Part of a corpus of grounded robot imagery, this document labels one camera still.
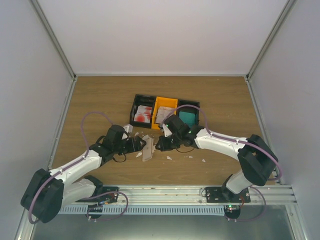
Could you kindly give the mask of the beige card holder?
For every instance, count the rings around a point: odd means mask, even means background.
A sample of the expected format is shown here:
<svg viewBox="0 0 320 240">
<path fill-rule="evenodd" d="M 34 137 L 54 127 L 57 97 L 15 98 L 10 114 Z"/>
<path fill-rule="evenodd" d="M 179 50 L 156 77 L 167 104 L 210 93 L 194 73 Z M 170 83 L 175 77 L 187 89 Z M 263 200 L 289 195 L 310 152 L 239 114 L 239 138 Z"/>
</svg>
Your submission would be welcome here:
<svg viewBox="0 0 320 240">
<path fill-rule="evenodd" d="M 154 139 L 149 135 L 145 135 L 142 139 L 146 142 L 146 145 L 142 149 L 142 161 L 147 162 L 153 157 Z"/>
</svg>

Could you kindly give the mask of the yellow bin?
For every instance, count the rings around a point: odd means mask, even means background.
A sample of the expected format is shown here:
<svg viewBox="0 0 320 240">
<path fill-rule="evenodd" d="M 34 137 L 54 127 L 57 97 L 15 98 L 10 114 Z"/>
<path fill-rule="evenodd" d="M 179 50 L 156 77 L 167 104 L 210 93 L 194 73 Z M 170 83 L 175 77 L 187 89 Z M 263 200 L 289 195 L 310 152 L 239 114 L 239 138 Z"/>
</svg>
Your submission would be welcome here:
<svg viewBox="0 0 320 240">
<path fill-rule="evenodd" d="M 178 99 L 157 96 L 152 114 L 151 128 L 159 130 L 159 124 L 178 106 Z"/>
</svg>

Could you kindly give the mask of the black bin with red cards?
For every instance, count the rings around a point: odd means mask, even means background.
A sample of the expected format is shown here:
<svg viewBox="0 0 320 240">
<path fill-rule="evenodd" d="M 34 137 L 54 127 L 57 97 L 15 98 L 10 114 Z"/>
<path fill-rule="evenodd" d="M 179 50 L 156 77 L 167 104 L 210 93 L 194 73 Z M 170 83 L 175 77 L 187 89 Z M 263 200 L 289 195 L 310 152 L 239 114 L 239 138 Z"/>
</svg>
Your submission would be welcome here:
<svg viewBox="0 0 320 240">
<path fill-rule="evenodd" d="M 129 115 L 129 123 L 134 127 L 152 128 L 156 96 L 136 94 Z"/>
</svg>

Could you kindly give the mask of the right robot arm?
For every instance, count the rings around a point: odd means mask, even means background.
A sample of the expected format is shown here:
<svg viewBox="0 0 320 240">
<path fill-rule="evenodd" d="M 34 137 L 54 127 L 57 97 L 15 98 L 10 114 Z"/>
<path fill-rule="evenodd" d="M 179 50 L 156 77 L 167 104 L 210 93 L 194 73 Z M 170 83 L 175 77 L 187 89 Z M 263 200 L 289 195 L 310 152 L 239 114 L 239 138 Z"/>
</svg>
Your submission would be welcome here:
<svg viewBox="0 0 320 240">
<path fill-rule="evenodd" d="M 189 127 L 178 116 L 171 115 L 160 127 L 163 129 L 156 149 L 165 152 L 181 146 L 214 151 L 239 162 L 240 171 L 230 175 L 220 188 L 223 200 L 234 202 L 240 193 L 252 185 L 264 186 L 270 180 L 279 160 L 258 135 L 234 137 L 209 130 L 200 125 Z"/>
</svg>

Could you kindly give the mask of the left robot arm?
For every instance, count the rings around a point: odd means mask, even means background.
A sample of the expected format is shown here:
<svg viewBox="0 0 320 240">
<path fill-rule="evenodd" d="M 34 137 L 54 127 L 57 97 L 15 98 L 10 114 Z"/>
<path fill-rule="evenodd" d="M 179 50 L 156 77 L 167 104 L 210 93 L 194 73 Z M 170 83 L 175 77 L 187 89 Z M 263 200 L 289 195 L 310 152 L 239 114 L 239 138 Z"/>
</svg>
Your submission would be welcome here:
<svg viewBox="0 0 320 240">
<path fill-rule="evenodd" d="M 115 160 L 116 155 L 136 153 L 146 146 L 141 137 L 129 135 L 130 128 L 112 125 L 82 155 L 60 167 L 37 170 L 20 201 L 28 211 L 29 222 L 48 223 L 66 205 L 77 201 L 102 202 L 117 195 L 117 191 L 104 193 L 104 184 L 88 173 Z"/>
</svg>

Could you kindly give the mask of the black bin with teal cards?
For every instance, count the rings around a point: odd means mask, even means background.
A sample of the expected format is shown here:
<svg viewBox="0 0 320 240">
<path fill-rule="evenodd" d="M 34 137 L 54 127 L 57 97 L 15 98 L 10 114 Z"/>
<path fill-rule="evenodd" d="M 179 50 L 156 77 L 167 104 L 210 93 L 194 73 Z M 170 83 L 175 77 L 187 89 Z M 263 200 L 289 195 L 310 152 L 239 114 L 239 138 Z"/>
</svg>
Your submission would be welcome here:
<svg viewBox="0 0 320 240">
<path fill-rule="evenodd" d="M 198 108 L 200 107 L 200 103 L 197 101 L 179 99 L 177 106 L 180 107 L 182 105 L 192 105 Z M 176 111 L 176 114 L 190 128 L 193 125 L 199 124 L 199 110 L 197 108 L 190 107 L 190 106 L 181 107 Z"/>
</svg>

